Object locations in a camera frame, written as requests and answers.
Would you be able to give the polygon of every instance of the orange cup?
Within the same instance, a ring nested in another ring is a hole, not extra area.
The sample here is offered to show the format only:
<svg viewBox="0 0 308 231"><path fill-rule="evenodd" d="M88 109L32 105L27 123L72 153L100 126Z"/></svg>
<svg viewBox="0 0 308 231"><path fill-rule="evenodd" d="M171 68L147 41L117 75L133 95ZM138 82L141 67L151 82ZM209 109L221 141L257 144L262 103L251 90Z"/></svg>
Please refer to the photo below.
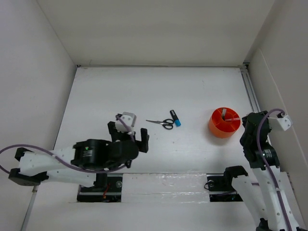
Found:
<svg viewBox="0 0 308 231"><path fill-rule="evenodd" d="M208 128L213 133L214 136L218 138L228 138L232 136L237 129L239 129L241 125L241 120L234 120L234 121L225 121L222 119L222 109L226 108L227 112L225 114L225 119L234 119L240 118L239 115L228 107L221 107L216 109L209 122Z"/></svg>

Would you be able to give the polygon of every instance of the red wire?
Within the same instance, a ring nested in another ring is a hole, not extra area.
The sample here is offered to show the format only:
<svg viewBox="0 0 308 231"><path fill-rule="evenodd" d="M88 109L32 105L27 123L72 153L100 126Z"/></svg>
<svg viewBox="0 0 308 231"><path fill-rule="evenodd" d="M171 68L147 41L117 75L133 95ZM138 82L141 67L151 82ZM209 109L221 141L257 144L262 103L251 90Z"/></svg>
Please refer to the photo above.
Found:
<svg viewBox="0 0 308 231"><path fill-rule="evenodd" d="M105 195L106 195L106 192L108 191L109 187L110 187L110 183L107 184L107 188L106 188L106 190L104 191L104 194L103 194L103 198L104 198L104 199L106 198Z"/></svg>

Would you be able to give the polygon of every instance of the scissor handle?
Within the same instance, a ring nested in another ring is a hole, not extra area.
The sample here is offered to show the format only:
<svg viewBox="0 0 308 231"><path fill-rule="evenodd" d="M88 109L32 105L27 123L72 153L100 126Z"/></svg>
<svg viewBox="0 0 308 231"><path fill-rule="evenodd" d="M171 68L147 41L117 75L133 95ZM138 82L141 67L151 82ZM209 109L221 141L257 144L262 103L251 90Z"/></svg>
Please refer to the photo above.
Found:
<svg viewBox="0 0 308 231"><path fill-rule="evenodd" d="M168 124L163 124L163 127L167 130L173 129L174 120L173 119L165 119L163 122Z"/></svg>

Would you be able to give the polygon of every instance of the scissor blade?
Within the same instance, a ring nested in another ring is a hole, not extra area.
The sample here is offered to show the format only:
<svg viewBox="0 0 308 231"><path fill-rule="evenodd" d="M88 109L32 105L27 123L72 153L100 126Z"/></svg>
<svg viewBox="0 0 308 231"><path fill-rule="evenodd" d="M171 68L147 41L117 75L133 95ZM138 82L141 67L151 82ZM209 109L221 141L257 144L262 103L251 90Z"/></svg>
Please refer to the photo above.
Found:
<svg viewBox="0 0 308 231"><path fill-rule="evenodd" d="M148 122L151 122L151 123L155 123L155 124L166 124L166 123L163 122L163 121L157 121L157 120L149 120L149 119L146 119L145 121L148 121Z"/></svg>

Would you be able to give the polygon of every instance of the scissors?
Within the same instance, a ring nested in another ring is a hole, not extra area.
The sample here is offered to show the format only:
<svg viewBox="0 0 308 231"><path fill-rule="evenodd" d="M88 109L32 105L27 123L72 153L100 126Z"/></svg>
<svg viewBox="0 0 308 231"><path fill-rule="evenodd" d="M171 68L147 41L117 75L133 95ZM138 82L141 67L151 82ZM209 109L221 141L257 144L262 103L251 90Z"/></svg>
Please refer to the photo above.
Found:
<svg viewBox="0 0 308 231"><path fill-rule="evenodd" d="M173 119L165 119L164 121L157 121L157 120L146 120L151 123L161 124L165 129L171 130L173 129L174 120Z"/></svg>

